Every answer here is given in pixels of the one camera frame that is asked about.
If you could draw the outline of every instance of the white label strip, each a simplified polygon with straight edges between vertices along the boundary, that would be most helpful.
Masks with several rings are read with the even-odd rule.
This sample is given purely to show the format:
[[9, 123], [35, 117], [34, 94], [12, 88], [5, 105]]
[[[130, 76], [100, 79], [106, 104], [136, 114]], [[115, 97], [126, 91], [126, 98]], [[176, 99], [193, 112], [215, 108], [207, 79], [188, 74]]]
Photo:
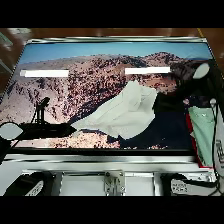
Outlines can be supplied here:
[[125, 75], [144, 75], [149, 73], [169, 73], [170, 67], [125, 68]]
[[68, 77], [69, 70], [21, 70], [20, 76], [29, 78], [39, 77]]

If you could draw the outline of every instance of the blue sky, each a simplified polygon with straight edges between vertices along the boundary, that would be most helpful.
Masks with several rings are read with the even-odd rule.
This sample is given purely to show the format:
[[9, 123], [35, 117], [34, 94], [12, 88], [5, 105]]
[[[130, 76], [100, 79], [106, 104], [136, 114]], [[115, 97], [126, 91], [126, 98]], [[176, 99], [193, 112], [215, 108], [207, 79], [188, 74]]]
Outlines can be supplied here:
[[55, 43], [28, 44], [19, 64], [97, 54], [146, 56], [157, 52], [168, 52], [181, 58], [212, 58], [206, 43]]

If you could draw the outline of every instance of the red object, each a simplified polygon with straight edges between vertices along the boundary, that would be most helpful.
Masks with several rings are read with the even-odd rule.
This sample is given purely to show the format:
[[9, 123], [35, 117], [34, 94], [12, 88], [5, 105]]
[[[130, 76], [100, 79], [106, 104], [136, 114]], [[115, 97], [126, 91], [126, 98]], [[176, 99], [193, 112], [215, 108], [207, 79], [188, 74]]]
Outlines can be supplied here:
[[[193, 132], [193, 125], [191, 123], [191, 118], [190, 118], [190, 115], [189, 114], [186, 114], [186, 122], [187, 122], [187, 127], [190, 131], [190, 133]], [[192, 141], [192, 145], [193, 145], [193, 149], [196, 153], [196, 158], [197, 158], [197, 161], [198, 161], [198, 166], [199, 168], [213, 168], [213, 167], [210, 167], [210, 166], [204, 166], [202, 163], [201, 163], [201, 160], [198, 156], [198, 149], [197, 149], [197, 144], [196, 144], [196, 141], [195, 141], [195, 138], [191, 136], [191, 141]]]

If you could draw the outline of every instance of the white tape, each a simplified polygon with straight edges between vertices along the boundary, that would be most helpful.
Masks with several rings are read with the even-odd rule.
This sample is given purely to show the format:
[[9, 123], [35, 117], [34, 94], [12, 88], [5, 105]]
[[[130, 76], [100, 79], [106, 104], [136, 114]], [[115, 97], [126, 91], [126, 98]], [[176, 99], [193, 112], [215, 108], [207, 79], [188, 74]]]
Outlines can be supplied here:
[[68, 77], [69, 70], [21, 70], [20, 76], [25, 77]]
[[125, 75], [144, 75], [149, 73], [169, 73], [170, 67], [125, 68]]

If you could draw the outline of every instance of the displayed mountain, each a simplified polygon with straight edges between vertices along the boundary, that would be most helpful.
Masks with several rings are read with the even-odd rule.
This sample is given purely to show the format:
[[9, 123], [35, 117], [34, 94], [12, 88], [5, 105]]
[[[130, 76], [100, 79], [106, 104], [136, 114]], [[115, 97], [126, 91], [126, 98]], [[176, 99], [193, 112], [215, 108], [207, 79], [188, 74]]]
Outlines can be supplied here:
[[[44, 97], [50, 97], [45, 116], [48, 122], [74, 122], [94, 112], [99, 105], [118, 95], [130, 80], [138, 80], [141, 85], [154, 87], [164, 93], [172, 92], [176, 88], [173, 76], [167, 74], [125, 75], [125, 68], [165, 67], [181, 64], [189, 68], [188, 77], [190, 77], [195, 70], [192, 68], [193, 63], [195, 62], [192, 60], [179, 58], [174, 54], [159, 52], [144, 57], [92, 55], [19, 64], [0, 105], [0, 123], [5, 121], [30, 122], [36, 103]], [[20, 76], [22, 69], [68, 69], [69, 76], [68, 78], [26, 78]], [[83, 133], [79, 138], [85, 139], [87, 135], [90, 136], [89, 133]], [[86, 147], [110, 148], [115, 145], [118, 147], [117, 143], [107, 143], [105, 136], [101, 136], [102, 141], [95, 143], [100, 134], [94, 133], [94, 136], [89, 137], [90, 140], [83, 140], [83, 142], [88, 142]], [[68, 141], [69, 138], [63, 141], [52, 139], [48, 145], [84, 147], [82, 144], [77, 145], [77, 141], [72, 141], [73, 143], [69, 145]]]

